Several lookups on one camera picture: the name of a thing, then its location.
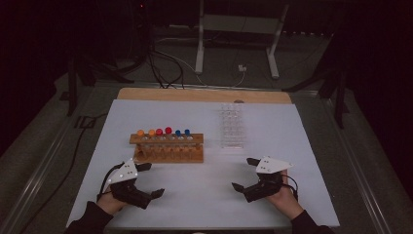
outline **dark background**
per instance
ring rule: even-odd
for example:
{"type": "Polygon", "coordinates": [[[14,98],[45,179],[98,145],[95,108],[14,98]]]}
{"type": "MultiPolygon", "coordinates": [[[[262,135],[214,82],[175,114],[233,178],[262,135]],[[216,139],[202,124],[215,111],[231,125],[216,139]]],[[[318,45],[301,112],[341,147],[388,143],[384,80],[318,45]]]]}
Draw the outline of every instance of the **dark background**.
{"type": "MultiPolygon", "coordinates": [[[[143,2],[148,15],[140,16],[158,26],[192,27],[198,23],[197,1],[131,2],[137,14],[142,14],[138,6],[143,2]]],[[[279,4],[210,0],[206,11],[267,17],[272,8],[260,11],[259,6],[269,2],[279,4]]],[[[54,81],[67,72],[70,53],[82,50],[105,62],[118,55],[107,49],[110,38],[107,28],[102,27],[95,1],[9,0],[0,4],[3,154],[55,94],[54,81]]],[[[125,1],[117,4],[116,15],[109,16],[114,19],[114,27],[127,23],[130,15],[120,6],[125,1]]],[[[292,1],[284,30],[288,36],[305,32],[330,37],[334,33],[319,69],[345,67],[347,88],[355,92],[366,119],[413,198],[413,184],[409,182],[413,176],[411,9],[412,1],[292,1]]]]}

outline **sleeve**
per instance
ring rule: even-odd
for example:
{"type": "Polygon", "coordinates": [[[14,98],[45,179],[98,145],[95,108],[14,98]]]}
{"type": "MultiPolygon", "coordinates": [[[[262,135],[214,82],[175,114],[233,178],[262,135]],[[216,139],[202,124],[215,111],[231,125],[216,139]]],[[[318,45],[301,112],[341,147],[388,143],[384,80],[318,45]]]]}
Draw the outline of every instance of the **sleeve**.
{"type": "Polygon", "coordinates": [[[88,202],[83,216],[72,221],[64,234],[102,234],[112,218],[113,215],[106,213],[96,203],[88,202]]]}
{"type": "Polygon", "coordinates": [[[318,226],[304,211],[291,221],[292,234],[334,234],[327,226],[318,226]]]}

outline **table surface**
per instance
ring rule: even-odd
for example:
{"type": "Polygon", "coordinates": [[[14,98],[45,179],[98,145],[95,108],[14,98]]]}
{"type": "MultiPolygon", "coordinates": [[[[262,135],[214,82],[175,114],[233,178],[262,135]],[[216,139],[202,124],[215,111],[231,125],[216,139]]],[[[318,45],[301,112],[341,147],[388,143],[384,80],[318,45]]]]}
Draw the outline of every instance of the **table surface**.
{"type": "Polygon", "coordinates": [[[136,185],[140,190],[165,188],[164,196],[152,201],[145,211],[126,207],[108,226],[154,230],[289,226],[289,221],[265,199],[248,203],[232,188],[231,182],[244,186],[257,182],[255,170],[246,158],[263,156],[293,163],[289,174],[300,186],[300,203],[316,222],[339,225],[301,119],[288,94],[139,88],[125,88],[114,100],[68,223],[79,218],[86,202],[94,199],[106,172],[133,155],[130,134],[137,129],[160,126],[166,120],[177,128],[188,127],[192,133],[205,135],[205,161],[155,164],[149,172],[140,173],[136,185]],[[243,121],[249,134],[243,149],[222,149],[216,113],[222,102],[234,100],[245,102],[243,121]],[[182,113],[190,117],[180,118],[182,113]],[[274,135],[263,137],[260,133],[266,131],[274,135]]]}

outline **wooden test tube rack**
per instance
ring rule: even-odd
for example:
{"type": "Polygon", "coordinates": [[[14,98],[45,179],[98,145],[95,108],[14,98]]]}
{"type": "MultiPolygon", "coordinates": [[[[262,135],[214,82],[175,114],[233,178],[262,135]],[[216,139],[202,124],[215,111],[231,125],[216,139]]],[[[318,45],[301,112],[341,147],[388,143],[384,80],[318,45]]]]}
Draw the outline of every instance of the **wooden test tube rack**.
{"type": "Polygon", "coordinates": [[[136,144],[133,159],[139,163],[202,163],[204,135],[189,136],[132,134],[130,144],[136,144]]]}

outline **hand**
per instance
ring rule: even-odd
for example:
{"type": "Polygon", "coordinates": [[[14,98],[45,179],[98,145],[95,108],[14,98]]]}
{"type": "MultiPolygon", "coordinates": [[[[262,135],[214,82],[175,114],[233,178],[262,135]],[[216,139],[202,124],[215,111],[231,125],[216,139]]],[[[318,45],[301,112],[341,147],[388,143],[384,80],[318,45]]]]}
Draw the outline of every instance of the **hand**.
{"type": "Polygon", "coordinates": [[[118,199],[114,198],[110,190],[110,185],[106,188],[104,194],[96,203],[100,208],[102,208],[106,213],[114,215],[120,211],[128,203],[121,202],[118,199]]]}
{"type": "MultiPolygon", "coordinates": [[[[282,171],[282,175],[287,176],[287,171],[282,171]]],[[[288,184],[288,178],[286,176],[282,177],[282,181],[283,183],[288,184]]],[[[304,212],[304,209],[300,206],[298,201],[295,200],[291,189],[288,187],[283,186],[278,193],[268,196],[267,199],[290,220],[293,220],[304,212]]]]}

